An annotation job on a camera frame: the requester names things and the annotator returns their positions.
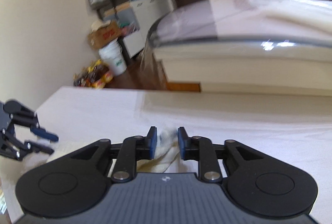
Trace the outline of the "cream terry towel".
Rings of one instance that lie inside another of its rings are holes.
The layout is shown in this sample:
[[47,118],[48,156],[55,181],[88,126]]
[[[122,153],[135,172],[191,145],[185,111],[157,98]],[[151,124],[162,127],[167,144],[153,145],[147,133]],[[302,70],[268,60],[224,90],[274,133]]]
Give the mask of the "cream terry towel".
[[[138,172],[150,173],[185,173],[191,171],[191,165],[186,165],[179,152],[177,127],[161,127],[157,130],[157,144],[153,160],[139,160]],[[48,157],[46,163],[56,160],[66,154],[81,149],[93,142],[93,140],[69,140],[63,144],[55,145],[55,152]]]

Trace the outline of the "yellow snack bags pile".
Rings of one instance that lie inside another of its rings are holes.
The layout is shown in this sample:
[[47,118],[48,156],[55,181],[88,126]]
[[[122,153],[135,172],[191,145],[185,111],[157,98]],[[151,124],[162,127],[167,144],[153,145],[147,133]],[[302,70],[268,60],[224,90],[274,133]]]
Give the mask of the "yellow snack bags pile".
[[102,89],[113,80],[114,76],[109,66],[102,60],[91,62],[73,77],[73,86]]

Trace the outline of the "white plastic bucket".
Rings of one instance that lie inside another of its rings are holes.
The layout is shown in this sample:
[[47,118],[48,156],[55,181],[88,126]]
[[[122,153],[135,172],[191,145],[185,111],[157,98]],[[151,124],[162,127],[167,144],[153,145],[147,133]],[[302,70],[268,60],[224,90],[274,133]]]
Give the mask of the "white plastic bucket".
[[122,54],[122,48],[115,39],[99,50],[100,58],[105,62],[114,76],[123,74],[127,65]]

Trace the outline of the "cardboard box with red print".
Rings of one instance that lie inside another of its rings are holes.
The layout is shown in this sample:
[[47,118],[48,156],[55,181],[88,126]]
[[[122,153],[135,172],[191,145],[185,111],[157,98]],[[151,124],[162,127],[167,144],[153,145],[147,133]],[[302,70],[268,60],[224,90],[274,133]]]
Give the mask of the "cardboard box with red print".
[[111,20],[109,26],[100,28],[88,35],[89,44],[93,49],[102,49],[110,42],[122,36],[122,31],[115,20]]

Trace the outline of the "straw hat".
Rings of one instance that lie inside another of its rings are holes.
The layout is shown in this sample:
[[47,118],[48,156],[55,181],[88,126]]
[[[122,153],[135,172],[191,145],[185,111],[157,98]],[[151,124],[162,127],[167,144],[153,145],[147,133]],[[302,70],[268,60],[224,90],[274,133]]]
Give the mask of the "straw hat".
[[109,26],[111,23],[110,20],[108,21],[102,21],[102,20],[96,20],[91,25],[91,33],[98,31],[100,28],[104,28]]

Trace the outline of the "cream dining table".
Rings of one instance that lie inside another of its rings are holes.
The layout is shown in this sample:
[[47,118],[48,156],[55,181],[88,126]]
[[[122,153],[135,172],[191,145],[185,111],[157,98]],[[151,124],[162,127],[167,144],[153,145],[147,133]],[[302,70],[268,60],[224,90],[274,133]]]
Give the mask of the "cream dining table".
[[178,90],[331,95],[331,2],[203,0],[151,26],[141,69]]

